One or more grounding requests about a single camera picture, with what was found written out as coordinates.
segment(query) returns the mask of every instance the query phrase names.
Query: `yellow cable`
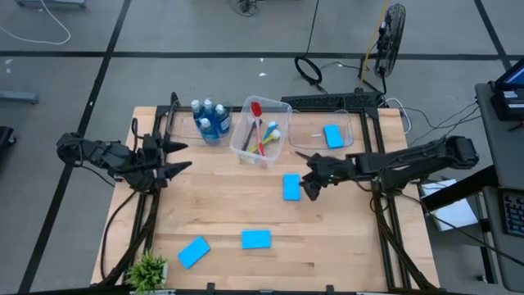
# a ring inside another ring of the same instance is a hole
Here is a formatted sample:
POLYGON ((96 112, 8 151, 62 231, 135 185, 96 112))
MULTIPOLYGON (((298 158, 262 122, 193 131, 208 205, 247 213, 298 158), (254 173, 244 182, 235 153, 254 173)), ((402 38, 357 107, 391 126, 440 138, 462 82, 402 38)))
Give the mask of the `yellow cable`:
POLYGON ((380 29, 380 25, 384 21, 384 16, 386 15, 386 8, 388 7, 389 4, 390 4, 390 0, 384 1, 384 6, 382 7, 382 11, 380 13, 380 20, 378 21, 377 28, 375 28, 375 31, 373 32, 373 36, 369 40, 368 51, 366 52, 366 57, 364 58, 364 63, 362 64, 362 75, 360 75, 360 88, 362 88, 364 85, 364 77, 366 75, 366 71, 364 69, 366 68, 366 65, 368 64, 369 53, 371 53, 371 49, 373 48, 373 41, 377 37, 377 33, 378 33, 378 30, 380 29))

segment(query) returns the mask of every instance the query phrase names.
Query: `electric fan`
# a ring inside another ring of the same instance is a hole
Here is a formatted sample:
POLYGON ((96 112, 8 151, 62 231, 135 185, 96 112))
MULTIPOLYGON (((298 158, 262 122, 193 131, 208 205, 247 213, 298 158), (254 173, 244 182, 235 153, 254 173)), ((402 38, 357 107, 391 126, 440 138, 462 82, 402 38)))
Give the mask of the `electric fan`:
POLYGON ((387 77, 393 71, 399 54, 405 20, 406 9, 403 5, 395 4, 387 9, 384 21, 378 30, 375 75, 387 77))

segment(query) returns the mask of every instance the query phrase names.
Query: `red spatula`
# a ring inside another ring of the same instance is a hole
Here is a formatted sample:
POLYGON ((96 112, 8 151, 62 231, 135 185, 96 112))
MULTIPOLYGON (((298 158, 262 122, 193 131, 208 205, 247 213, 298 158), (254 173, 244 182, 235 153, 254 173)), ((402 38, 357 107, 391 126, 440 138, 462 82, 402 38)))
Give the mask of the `red spatula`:
POLYGON ((262 144, 262 138, 260 137, 260 116, 262 116, 262 107, 258 102, 251 103, 251 114, 253 119, 255 119, 256 124, 256 138, 258 140, 259 154, 265 156, 264 154, 264 145, 262 144))

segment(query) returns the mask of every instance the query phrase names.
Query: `white cable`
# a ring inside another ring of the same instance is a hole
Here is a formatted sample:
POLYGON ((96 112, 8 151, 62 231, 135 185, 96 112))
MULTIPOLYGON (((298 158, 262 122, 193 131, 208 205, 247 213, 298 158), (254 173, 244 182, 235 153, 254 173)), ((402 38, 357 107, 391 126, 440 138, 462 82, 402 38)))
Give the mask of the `white cable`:
POLYGON ((404 116, 406 117, 406 120, 408 121, 408 130, 404 131, 404 134, 407 134, 409 131, 411 131, 411 120, 408 117, 408 113, 406 112, 406 110, 404 109, 404 106, 402 105, 402 103, 398 99, 396 99, 396 98, 388 98, 386 100, 386 102, 389 102, 391 100, 392 101, 396 101, 396 103, 399 104, 400 109, 402 110, 402 113, 404 113, 404 116))
POLYGON ((14 35, 13 33, 11 33, 10 31, 4 29, 2 26, 0 26, 0 30, 6 32, 6 34, 10 35, 11 37, 13 37, 14 39, 19 39, 21 41, 26 41, 26 42, 31 42, 31 43, 44 43, 44 44, 51 44, 51 45, 62 45, 62 44, 65 44, 67 43, 70 39, 71 39, 71 33, 70 31, 49 11, 49 9, 47 9, 47 6, 46 4, 43 2, 43 0, 40 0, 40 2, 42 3, 43 5, 43 8, 45 8, 45 10, 47 11, 47 13, 49 14, 50 17, 52 17, 53 20, 55 20, 58 25, 60 25, 60 27, 62 27, 66 33, 67 33, 67 39, 62 41, 62 42, 51 42, 51 41, 39 41, 39 40, 30 40, 30 39, 24 39, 22 37, 18 37, 16 35, 14 35))

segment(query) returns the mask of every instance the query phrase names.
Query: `computer screen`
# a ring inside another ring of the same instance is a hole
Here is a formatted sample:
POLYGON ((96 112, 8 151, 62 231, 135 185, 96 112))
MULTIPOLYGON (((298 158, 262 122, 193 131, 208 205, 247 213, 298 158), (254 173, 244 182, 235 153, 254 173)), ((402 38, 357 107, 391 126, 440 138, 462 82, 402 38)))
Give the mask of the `computer screen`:
POLYGON ((506 84, 519 84, 524 86, 524 66, 521 66, 519 70, 515 71, 515 74, 506 78, 504 82, 506 84))

